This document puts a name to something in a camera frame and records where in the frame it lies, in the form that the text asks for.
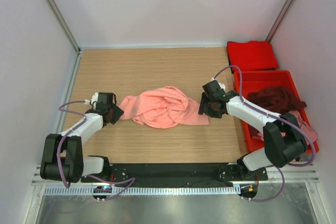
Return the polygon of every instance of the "gray floor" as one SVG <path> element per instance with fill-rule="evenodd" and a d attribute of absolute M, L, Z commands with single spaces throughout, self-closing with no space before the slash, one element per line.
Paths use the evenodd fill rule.
<path fill-rule="evenodd" d="M 280 185 L 259 185 L 256 198 L 274 195 Z M 237 195 L 121 197 L 92 202 L 92 197 L 45 196 L 37 223 L 218 224 L 317 223 L 304 184 L 287 184 L 277 199 L 266 203 L 240 200 Z M 60 211 L 76 210 L 72 214 Z"/>

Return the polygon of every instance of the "pink cloth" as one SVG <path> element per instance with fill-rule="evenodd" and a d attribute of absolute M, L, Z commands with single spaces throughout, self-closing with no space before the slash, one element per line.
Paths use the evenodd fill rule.
<path fill-rule="evenodd" d="M 179 123 L 208 125 L 206 115 L 199 115 L 199 103 L 186 97 L 175 87 L 165 87 L 143 92 L 135 97 L 129 95 L 119 107 L 124 111 L 120 119 L 133 119 L 136 123 L 166 129 Z"/>
<path fill-rule="evenodd" d="M 296 120 L 298 120 L 300 129 L 303 130 L 303 132 L 305 132 L 313 142 L 315 142 L 319 136 L 317 135 L 317 133 L 308 125 L 308 123 L 306 123 L 301 115 L 300 112 L 297 110 L 293 110 L 293 111 L 289 111 L 289 113 L 291 113 L 292 115 L 294 115 L 296 117 Z M 264 136 L 261 132 L 258 133 L 257 136 L 254 136 L 253 138 L 259 139 L 261 141 L 264 141 Z"/>

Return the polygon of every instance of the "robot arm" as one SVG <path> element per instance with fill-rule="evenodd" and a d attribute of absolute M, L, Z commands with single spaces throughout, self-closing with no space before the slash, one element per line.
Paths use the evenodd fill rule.
<path fill-rule="evenodd" d="M 104 173 L 105 167 L 107 176 L 110 175 L 108 159 L 102 156 L 83 157 L 82 146 L 96 131 L 108 123 L 115 124 L 123 111 L 116 105 L 116 96 L 113 93 L 95 93 L 90 104 L 92 108 L 86 112 L 86 121 L 81 127 L 72 130 L 76 125 L 83 123 L 84 118 L 60 134 L 49 134 L 46 137 L 40 168 L 41 178 L 61 180 L 56 153 L 60 140 L 69 131 L 71 133 L 67 134 L 61 148 L 61 152 L 66 152 L 65 156 L 61 157 L 66 180 L 76 183 L 83 176 Z"/>
<path fill-rule="evenodd" d="M 225 92 L 217 80 L 204 85 L 203 90 L 199 114 L 206 114 L 212 118 L 222 118 L 223 114 L 229 114 L 247 122 L 264 134 L 265 147 L 237 161 L 242 176 L 249 176 L 253 171 L 269 165 L 283 167 L 306 152 L 308 147 L 302 134 L 268 116 L 282 117 L 298 127 L 298 122 L 292 114 L 280 115 L 265 110 L 244 98 L 241 100 L 237 92 Z M 253 110 L 246 103 L 265 112 L 266 115 Z"/>

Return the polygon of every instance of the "white wall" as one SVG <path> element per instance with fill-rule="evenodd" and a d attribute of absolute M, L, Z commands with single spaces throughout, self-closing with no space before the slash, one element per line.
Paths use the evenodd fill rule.
<path fill-rule="evenodd" d="M 336 0 L 296 0 L 273 42 L 319 134 L 315 161 L 330 206 L 336 204 Z"/>
<path fill-rule="evenodd" d="M 0 0 L 0 218 L 22 224 L 75 51 L 45 0 Z"/>
<path fill-rule="evenodd" d="M 265 39 L 285 0 L 55 0 L 82 47 Z"/>

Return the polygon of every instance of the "wooden table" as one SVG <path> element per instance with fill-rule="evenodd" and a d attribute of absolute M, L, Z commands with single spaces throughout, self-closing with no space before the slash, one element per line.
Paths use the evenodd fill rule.
<path fill-rule="evenodd" d="M 71 100 L 91 99 L 95 92 L 113 92 L 117 104 L 127 95 L 175 86 L 200 101 L 202 85 L 228 65 L 225 48 L 162 48 L 86 50 L 83 52 Z M 233 88 L 230 70 L 218 80 Z M 84 112 L 88 107 L 74 104 Z M 68 114 L 65 129 L 79 117 Z M 83 148 L 84 155 L 107 156 L 114 163 L 234 162 L 246 146 L 239 119 L 223 115 L 207 126 L 178 125 L 154 129 L 132 120 L 119 120 L 97 132 Z"/>

